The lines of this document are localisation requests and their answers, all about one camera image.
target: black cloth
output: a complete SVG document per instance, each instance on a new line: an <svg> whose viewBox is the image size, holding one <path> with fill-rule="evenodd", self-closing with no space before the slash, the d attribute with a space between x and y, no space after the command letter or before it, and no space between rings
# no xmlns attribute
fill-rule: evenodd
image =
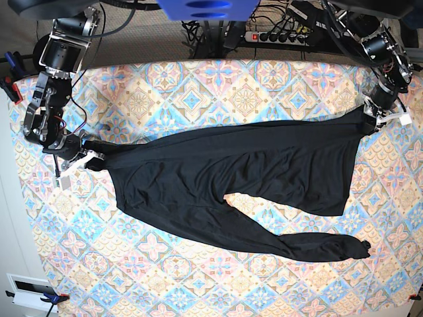
<svg viewBox="0 0 423 317"><path fill-rule="evenodd" d="M260 196L321 216L343 214L363 108L324 122L276 121L187 131L143 145L86 143L106 154L124 213L190 240L305 262L367 258L369 242L319 232L277 236L225 194Z"/></svg>

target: blue object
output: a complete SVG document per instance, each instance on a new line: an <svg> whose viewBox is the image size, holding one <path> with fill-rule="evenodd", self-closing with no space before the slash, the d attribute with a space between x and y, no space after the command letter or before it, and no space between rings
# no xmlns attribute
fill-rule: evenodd
<svg viewBox="0 0 423 317"><path fill-rule="evenodd" d="M19 61L16 60L16 57L11 52L6 52L5 57L19 77L24 77L26 75L26 71L20 67Z"/></svg>
<svg viewBox="0 0 423 317"><path fill-rule="evenodd" d="M47 293L43 293L43 295L45 297L47 297L53 305L57 305L60 302L60 296L59 295L50 295L50 294L47 294Z"/></svg>
<svg viewBox="0 0 423 317"><path fill-rule="evenodd" d="M157 0L169 20L247 21L260 0Z"/></svg>

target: floor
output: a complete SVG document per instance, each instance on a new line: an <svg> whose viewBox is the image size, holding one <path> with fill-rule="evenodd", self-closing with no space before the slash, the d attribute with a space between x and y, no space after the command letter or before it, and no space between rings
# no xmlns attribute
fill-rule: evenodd
<svg viewBox="0 0 423 317"><path fill-rule="evenodd" d="M104 5L107 13L107 30L120 26L128 16L128 10ZM36 22L17 18L6 1L0 2L2 19L0 26L8 32L0 33L0 55L7 51L19 51L22 55L31 54L37 42ZM51 21L40 21L38 35L50 33ZM102 41L102 47L93 63L94 67L143 63L149 61L184 60L189 56L188 48L182 44L185 35L180 22L169 21L163 11L137 12L131 23L116 35L108 36ZM85 65L92 59L94 50L90 50ZM253 59L254 50L240 48L229 54L232 59ZM307 54L309 61L327 61L339 64L354 64L346 57L333 57L324 54ZM256 59L300 60L299 52L265 50L256 52ZM0 75L7 72L7 65L0 64Z"/></svg>

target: black garment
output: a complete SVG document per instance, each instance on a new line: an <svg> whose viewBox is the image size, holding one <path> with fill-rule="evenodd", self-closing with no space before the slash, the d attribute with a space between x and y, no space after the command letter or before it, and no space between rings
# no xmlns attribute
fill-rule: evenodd
<svg viewBox="0 0 423 317"><path fill-rule="evenodd" d="M240 192L322 216L342 215L354 171L363 108L325 122L213 127L144 145L86 143L106 154L118 208L169 233L240 252L306 262L367 258L353 236L276 236L223 199Z"/></svg>

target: colorful tile pattern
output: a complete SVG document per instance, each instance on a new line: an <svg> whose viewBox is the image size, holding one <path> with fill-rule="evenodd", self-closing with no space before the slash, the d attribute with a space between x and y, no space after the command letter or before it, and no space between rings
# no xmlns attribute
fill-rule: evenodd
<svg viewBox="0 0 423 317"><path fill-rule="evenodd" d="M262 198L228 202L275 234L348 233L372 243L364 260L306 264L175 237L117 210L106 171L78 170L61 191L51 157L20 125L36 79L9 105L24 203L46 276L71 295L61 316L338 317L399 306L423 282L423 81L403 96L413 124L390 123L360 143L342 217L316 217ZM325 120L354 107L371 71L323 63L187 61L87 71L74 95L86 128L145 143L206 126ZM72 129L82 121L68 105Z"/></svg>

